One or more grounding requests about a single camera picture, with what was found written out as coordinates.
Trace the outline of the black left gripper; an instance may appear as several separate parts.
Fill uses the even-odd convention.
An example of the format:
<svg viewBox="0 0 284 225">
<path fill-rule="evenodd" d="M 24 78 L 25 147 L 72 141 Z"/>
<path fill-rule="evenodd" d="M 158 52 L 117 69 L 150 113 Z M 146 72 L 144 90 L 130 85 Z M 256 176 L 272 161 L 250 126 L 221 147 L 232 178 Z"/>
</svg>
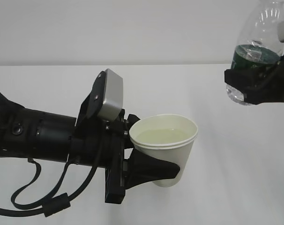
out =
<svg viewBox="0 0 284 225">
<path fill-rule="evenodd" d="M 125 189 L 151 181 L 174 179 L 180 172 L 177 164 L 151 157 L 137 149 L 132 150 L 128 159 L 124 159 L 124 148 L 134 147 L 129 131 L 140 120 L 134 114 L 129 114 L 124 120 L 124 115 L 125 110 L 122 109 L 116 120 L 105 128 L 108 157 L 105 167 L 106 203 L 122 203 Z"/>
</svg>

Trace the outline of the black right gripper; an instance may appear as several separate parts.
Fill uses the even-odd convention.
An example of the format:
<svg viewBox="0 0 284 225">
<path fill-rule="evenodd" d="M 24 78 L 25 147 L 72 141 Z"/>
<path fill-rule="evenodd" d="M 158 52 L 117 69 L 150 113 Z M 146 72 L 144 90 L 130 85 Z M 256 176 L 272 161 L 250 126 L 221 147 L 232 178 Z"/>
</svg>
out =
<svg viewBox="0 0 284 225">
<path fill-rule="evenodd" d="M 260 84 L 260 90 L 243 92 L 245 103 L 284 103 L 284 55 L 270 65 L 241 70 L 227 69 L 224 82 L 238 90 Z"/>
</svg>

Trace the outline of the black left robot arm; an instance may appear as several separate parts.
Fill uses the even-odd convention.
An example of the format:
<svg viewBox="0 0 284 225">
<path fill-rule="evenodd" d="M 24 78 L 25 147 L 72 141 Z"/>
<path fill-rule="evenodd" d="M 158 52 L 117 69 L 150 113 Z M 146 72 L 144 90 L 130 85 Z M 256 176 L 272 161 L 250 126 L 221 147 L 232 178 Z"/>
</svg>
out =
<svg viewBox="0 0 284 225">
<path fill-rule="evenodd" d="M 129 130 L 138 121 L 125 118 L 123 79 L 110 69 L 100 72 L 78 117 L 31 110 L 0 93 L 0 157 L 42 159 L 105 169 L 105 202 L 120 204 L 126 190 L 175 178 L 180 167 L 133 149 Z"/>
</svg>

